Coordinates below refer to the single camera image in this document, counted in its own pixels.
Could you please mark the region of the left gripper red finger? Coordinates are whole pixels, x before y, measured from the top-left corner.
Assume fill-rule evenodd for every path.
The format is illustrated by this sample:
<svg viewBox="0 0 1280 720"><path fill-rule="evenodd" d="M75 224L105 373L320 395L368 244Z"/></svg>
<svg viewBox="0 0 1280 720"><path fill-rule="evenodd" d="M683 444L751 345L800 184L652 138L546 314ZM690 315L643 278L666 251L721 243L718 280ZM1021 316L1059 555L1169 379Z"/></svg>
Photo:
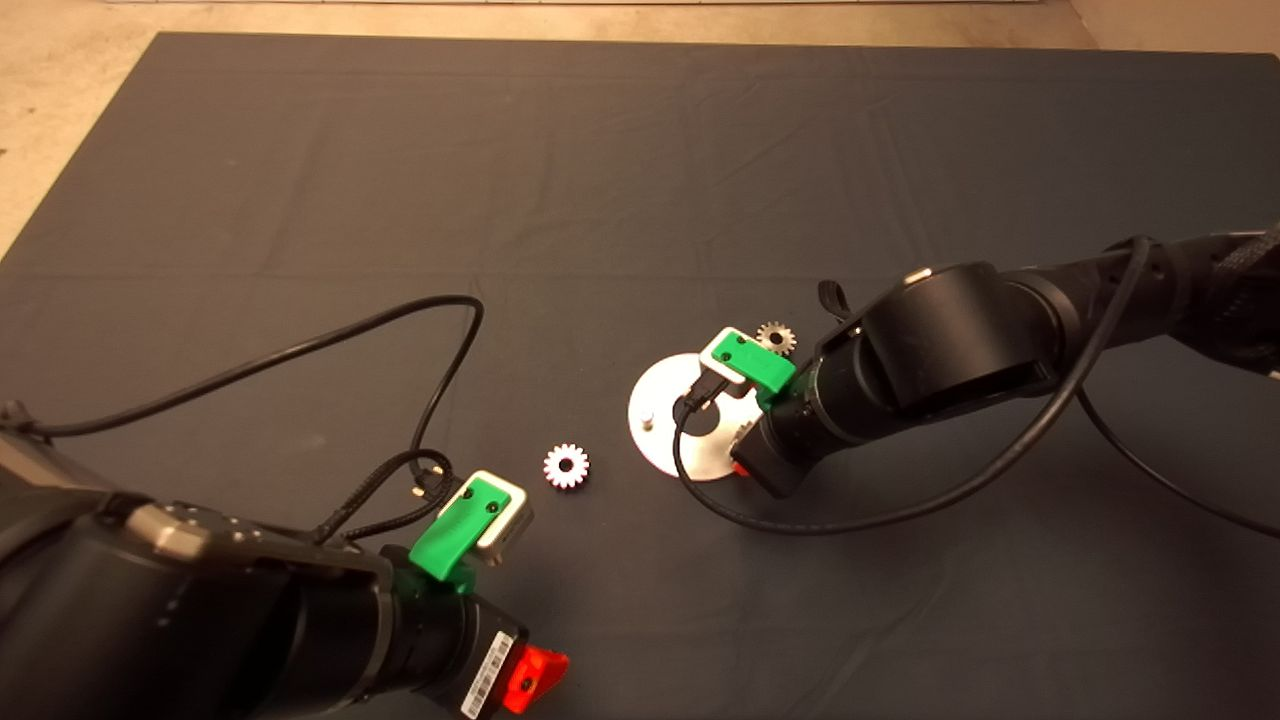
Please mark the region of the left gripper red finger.
<svg viewBox="0 0 1280 720"><path fill-rule="evenodd" d="M535 644L525 644L515 656L506 684L502 687L502 706L511 714L521 715L553 689L570 670L570 656Z"/></svg>

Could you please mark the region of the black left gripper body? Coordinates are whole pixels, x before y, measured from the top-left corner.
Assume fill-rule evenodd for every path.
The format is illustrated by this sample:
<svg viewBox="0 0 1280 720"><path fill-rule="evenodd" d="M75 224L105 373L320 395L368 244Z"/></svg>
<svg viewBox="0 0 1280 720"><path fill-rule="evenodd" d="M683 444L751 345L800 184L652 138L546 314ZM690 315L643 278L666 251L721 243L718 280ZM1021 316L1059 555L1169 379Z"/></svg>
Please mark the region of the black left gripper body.
<svg viewBox="0 0 1280 720"><path fill-rule="evenodd" d="M454 719L494 719L527 641L524 624L477 594L406 591L393 600L372 693L413 692Z"/></svg>

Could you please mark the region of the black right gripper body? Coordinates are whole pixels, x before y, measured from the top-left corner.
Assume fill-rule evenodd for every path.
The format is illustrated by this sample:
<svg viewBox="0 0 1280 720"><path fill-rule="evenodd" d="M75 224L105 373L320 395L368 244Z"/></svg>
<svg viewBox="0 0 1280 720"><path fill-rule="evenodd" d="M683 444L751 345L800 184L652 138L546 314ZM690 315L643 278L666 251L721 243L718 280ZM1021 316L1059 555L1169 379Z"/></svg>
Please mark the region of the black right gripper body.
<svg viewBox="0 0 1280 720"><path fill-rule="evenodd" d="M860 410L854 365L801 369L745 437L745 469L768 495L795 495L819 461L861 443Z"/></svg>

